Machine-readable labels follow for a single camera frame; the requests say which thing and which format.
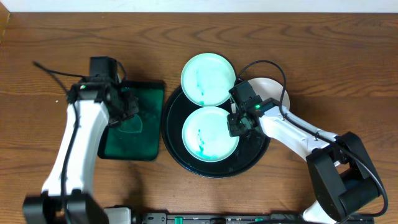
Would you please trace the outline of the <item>green sponge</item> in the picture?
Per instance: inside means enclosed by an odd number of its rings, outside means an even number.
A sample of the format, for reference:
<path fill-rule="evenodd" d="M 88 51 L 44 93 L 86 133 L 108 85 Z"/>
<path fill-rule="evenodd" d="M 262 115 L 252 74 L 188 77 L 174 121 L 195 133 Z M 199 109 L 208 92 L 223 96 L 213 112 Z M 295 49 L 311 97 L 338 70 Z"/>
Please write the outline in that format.
<path fill-rule="evenodd" d="M 121 122 L 117 127 L 117 130 L 122 133 L 137 134 L 141 133 L 143 129 L 143 123 L 141 117 L 135 114 L 131 119 Z"/>

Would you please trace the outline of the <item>white plate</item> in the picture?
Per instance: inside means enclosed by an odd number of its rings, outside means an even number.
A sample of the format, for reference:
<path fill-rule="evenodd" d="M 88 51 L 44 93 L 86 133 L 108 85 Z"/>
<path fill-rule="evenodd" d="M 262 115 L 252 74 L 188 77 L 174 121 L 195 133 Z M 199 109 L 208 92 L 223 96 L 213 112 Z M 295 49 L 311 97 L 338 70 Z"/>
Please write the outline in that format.
<path fill-rule="evenodd" d="M 270 78 L 253 78 L 248 80 L 254 92 L 259 95 L 262 101 L 273 98 L 280 100 L 283 86 L 277 81 Z"/>

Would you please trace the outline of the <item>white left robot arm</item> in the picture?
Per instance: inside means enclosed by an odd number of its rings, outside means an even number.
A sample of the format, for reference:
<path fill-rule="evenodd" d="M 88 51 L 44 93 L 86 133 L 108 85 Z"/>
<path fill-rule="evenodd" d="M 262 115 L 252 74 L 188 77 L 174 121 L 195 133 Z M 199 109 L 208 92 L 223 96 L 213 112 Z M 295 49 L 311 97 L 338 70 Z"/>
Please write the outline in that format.
<path fill-rule="evenodd" d="M 93 175 L 105 129 L 137 113 L 130 91 L 72 88 L 67 124 L 55 164 L 39 196 L 27 196 L 27 223 L 132 223 L 128 207 L 102 208 L 93 198 Z"/>

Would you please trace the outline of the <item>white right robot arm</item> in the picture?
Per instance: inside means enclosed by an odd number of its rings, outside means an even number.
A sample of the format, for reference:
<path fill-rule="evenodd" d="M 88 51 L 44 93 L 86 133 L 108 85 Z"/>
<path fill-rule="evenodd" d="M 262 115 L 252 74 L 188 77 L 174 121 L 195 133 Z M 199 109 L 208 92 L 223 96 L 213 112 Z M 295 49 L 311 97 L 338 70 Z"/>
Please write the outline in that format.
<path fill-rule="evenodd" d="M 302 214 L 306 222 L 342 223 L 378 197 L 384 201 L 382 210 L 366 217 L 385 214 L 386 190 L 359 136 L 318 129 L 273 98 L 234 96 L 232 101 L 236 112 L 228 116 L 231 136 L 257 131 L 281 142 L 307 163 L 316 201 Z"/>

